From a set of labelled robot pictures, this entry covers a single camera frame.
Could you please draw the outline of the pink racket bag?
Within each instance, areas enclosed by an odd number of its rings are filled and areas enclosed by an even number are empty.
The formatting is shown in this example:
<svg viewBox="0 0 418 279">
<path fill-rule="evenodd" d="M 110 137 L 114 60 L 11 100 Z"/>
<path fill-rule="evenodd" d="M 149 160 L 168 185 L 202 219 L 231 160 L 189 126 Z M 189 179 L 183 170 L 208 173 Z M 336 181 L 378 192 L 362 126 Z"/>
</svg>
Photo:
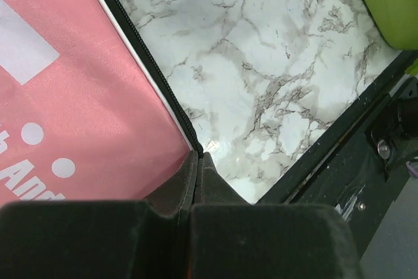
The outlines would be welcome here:
<svg viewBox="0 0 418 279">
<path fill-rule="evenodd" d="M 119 0 L 1 0 L 1 203 L 140 199 L 202 147 Z"/>
</svg>

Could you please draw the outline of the black mounting base plate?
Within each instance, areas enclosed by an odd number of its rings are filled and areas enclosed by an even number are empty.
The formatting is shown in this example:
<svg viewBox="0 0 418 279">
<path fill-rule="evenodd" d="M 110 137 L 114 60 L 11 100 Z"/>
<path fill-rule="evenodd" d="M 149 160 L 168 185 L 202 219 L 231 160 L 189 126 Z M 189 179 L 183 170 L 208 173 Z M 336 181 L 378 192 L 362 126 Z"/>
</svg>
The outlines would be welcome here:
<svg viewBox="0 0 418 279">
<path fill-rule="evenodd" d="M 379 227 L 417 157 L 417 52 L 402 52 L 261 198 L 334 207 L 352 229 Z"/>
</svg>

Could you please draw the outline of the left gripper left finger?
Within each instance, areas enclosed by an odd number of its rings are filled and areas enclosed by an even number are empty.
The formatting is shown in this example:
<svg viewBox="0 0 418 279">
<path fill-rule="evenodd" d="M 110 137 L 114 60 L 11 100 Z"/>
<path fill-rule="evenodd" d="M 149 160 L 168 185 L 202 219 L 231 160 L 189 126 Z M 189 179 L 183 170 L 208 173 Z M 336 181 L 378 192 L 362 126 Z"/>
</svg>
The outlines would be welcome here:
<svg viewBox="0 0 418 279">
<path fill-rule="evenodd" d="M 186 278 L 199 155 L 142 200 L 21 201 L 1 209 L 2 278 Z"/>
</svg>

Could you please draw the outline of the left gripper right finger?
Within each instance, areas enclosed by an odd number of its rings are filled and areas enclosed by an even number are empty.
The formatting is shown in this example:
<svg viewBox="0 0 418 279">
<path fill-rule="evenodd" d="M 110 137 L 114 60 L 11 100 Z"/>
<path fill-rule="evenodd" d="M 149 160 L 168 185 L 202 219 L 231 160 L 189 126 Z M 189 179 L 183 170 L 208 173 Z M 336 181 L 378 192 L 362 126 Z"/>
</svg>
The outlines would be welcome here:
<svg viewBox="0 0 418 279">
<path fill-rule="evenodd" d="M 362 278 L 347 223 L 327 205 L 247 205 L 209 153 L 191 209 L 190 278 Z"/>
</svg>

